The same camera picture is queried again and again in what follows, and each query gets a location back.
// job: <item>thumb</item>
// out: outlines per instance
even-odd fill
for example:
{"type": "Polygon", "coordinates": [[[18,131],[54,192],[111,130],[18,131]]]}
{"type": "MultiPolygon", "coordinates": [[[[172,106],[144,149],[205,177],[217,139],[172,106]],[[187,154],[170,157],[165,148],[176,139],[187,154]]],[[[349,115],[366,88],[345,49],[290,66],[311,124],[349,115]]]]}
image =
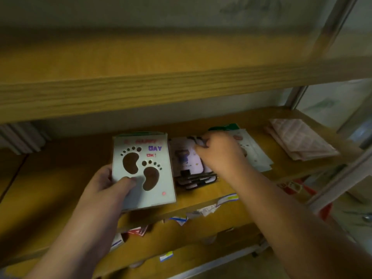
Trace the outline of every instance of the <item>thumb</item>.
{"type": "Polygon", "coordinates": [[[120,199],[124,199],[126,195],[132,190],[137,184],[136,178],[123,177],[108,190],[120,199]]]}
{"type": "Polygon", "coordinates": [[[208,148],[205,148],[201,145],[195,144],[194,146],[195,152],[199,155],[201,159],[204,159],[208,154],[208,148]]]}

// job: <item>footprint cutout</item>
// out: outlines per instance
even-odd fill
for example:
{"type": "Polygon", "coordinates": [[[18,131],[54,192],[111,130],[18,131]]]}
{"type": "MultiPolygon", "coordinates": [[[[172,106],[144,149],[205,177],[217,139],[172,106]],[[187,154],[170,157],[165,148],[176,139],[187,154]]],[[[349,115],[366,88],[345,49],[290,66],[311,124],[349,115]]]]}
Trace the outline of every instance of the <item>footprint cutout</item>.
{"type": "Polygon", "coordinates": [[[136,165],[139,155],[136,152],[130,152],[131,149],[127,149],[128,153],[123,158],[124,169],[130,174],[136,174],[138,172],[138,167],[136,165]]]}
{"type": "Polygon", "coordinates": [[[145,191],[150,191],[159,181],[159,171],[157,168],[149,166],[145,168],[143,174],[146,177],[145,183],[143,183],[143,189],[145,191]]]}

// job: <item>person's left hand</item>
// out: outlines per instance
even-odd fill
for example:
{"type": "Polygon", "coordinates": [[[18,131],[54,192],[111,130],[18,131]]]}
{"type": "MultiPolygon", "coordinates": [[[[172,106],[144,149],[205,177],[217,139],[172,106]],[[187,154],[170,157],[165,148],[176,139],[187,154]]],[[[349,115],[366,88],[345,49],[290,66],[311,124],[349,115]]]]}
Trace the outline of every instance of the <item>person's left hand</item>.
{"type": "Polygon", "coordinates": [[[135,178],[128,177],[112,184],[111,172],[112,165],[105,165],[95,173],[58,238],[97,261],[109,252],[124,198],[136,186],[135,178]]]}

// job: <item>white box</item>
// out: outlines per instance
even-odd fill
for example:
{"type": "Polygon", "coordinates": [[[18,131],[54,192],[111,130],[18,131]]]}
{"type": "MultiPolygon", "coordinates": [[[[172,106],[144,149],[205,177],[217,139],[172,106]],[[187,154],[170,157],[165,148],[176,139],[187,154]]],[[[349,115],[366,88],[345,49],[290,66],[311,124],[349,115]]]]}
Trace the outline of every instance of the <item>white box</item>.
{"type": "Polygon", "coordinates": [[[123,211],[176,201],[167,141],[168,135],[161,132],[123,134],[114,138],[113,182],[125,176],[137,179],[137,186],[124,200],[123,211]],[[146,179],[156,179],[156,175],[158,180],[153,188],[148,186],[149,182],[145,184],[146,179]]]}

